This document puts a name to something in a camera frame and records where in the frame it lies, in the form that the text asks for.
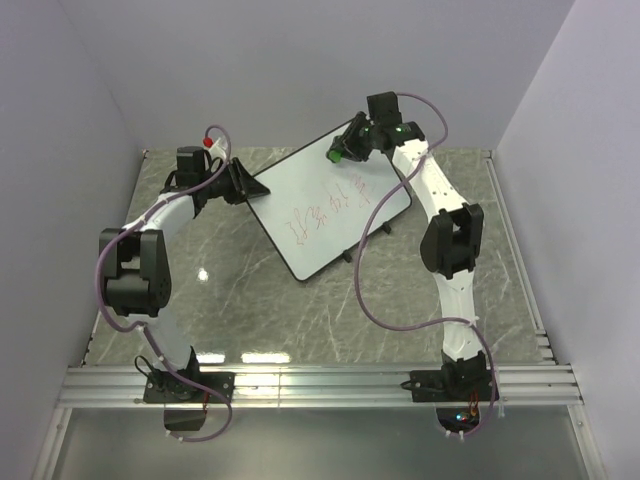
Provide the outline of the green whiteboard eraser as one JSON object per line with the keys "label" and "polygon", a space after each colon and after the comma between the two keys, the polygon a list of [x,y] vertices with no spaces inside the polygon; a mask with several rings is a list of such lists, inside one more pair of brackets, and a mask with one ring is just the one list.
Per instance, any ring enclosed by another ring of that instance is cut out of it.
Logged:
{"label": "green whiteboard eraser", "polygon": [[327,151],[326,157],[334,164],[339,164],[344,158],[344,151],[339,148],[331,148]]}

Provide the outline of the white whiteboard black frame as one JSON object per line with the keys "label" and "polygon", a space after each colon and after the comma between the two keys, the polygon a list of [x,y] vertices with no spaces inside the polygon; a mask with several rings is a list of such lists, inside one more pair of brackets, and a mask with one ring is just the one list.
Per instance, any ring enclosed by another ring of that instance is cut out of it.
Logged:
{"label": "white whiteboard black frame", "polygon": [[269,194],[248,201],[291,275],[304,282],[357,246],[373,212],[400,175],[373,152],[363,163],[326,158],[346,124],[254,175]]}

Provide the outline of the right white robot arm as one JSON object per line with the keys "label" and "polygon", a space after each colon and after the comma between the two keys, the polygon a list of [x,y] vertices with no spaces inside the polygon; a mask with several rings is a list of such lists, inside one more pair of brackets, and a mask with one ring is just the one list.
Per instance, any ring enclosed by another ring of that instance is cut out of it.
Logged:
{"label": "right white robot arm", "polygon": [[420,258],[439,295],[442,365],[411,375],[409,384],[436,401],[489,394],[494,387],[492,357],[477,326],[473,291],[484,211],[455,189],[420,127],[398,113],[357,113],[333,139],[327,157],[332,162],[365,162],[373,152],[384,154],[403,177],[391,192],[411,188],[428,219]]}

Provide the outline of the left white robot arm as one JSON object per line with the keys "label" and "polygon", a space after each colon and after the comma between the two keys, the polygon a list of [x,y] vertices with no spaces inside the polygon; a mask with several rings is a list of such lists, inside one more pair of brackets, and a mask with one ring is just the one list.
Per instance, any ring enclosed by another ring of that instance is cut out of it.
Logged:
{"label": "left white robot arm", "polygon": [[136,221],[99,237],[94,288],[99,310],[120,333],[137,331],[155,357],[148,383],[180,402],[207,389],[192,345],[168,309],[172,278],[167,242],[217,198],[230,205],[269,195],[237,158],[199,147],[177,152],[176,167],[156,201]]}

